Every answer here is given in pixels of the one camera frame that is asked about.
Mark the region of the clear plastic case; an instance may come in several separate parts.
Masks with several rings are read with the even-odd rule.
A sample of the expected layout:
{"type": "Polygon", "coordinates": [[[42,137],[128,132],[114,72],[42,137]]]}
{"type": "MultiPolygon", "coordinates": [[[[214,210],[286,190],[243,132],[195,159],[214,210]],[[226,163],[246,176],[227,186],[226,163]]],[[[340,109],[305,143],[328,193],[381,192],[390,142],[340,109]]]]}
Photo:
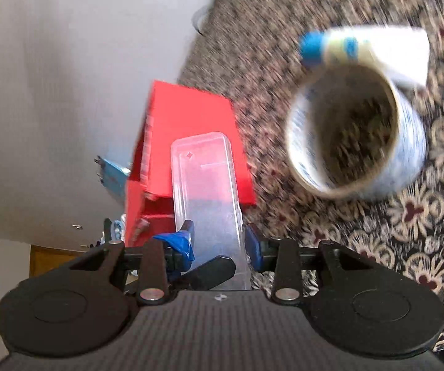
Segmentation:
{"type": "Polygon", "coordinates": [[[172,143],[171,181],[177,228],[185,220],[194,223],[191,268],[218,255],[228,256],[236,265],[235,275],[218,288],[249,290],[251,272],[228,137],[210,132],[172,143]]]}

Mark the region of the white blue-capped lotion tube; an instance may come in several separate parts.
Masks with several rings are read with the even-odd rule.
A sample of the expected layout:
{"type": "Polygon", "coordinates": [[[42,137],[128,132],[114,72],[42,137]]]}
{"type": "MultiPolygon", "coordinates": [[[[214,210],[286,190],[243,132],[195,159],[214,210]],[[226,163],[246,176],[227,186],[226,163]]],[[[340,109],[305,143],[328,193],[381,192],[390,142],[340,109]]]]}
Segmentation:
{"type": "Polygon", "coordinates": [[[422,28],[363,25],[305,33],[299,41],[303,65],[368,65],[405,89],[426,87],[430,42],[422,28]]]}

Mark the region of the blue plastic bag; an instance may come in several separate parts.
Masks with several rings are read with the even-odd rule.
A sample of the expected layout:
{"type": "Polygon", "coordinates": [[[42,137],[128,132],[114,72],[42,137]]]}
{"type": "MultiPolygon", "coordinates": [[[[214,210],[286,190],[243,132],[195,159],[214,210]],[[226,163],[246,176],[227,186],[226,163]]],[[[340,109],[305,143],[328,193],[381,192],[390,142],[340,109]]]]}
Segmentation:
{"type": "Polygon", "coordinates": [[[118,203],[124,204],[130,169],[101,156],[95,158],[95,163],[99,166],[97,175],[101,184],[118,203]]]}

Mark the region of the red cardboard box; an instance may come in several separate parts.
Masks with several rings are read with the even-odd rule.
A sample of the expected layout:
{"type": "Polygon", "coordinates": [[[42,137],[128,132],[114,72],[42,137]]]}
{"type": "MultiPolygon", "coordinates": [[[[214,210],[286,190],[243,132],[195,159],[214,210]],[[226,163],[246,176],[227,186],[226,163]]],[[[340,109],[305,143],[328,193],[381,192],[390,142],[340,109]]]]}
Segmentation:
{"type": "Polygon", "coordinates": [[[156,80],[125,187],[125,243],[173,232],[197,200],[255,204],[252,176],[231,102],[156,80]]]}

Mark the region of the blue white ceramic mug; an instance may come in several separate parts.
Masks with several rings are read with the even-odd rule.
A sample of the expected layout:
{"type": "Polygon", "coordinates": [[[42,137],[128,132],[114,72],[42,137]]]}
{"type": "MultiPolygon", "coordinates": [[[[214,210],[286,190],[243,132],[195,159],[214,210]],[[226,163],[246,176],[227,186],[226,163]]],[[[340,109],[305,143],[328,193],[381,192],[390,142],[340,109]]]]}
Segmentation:
{"type": "Polygon", "coordinates": [[[426,155],[420,116],[398,88],[366,65],[305,75],[285,124],[294,178],[330,200],[381,200],[410,185],[426,155]]]}

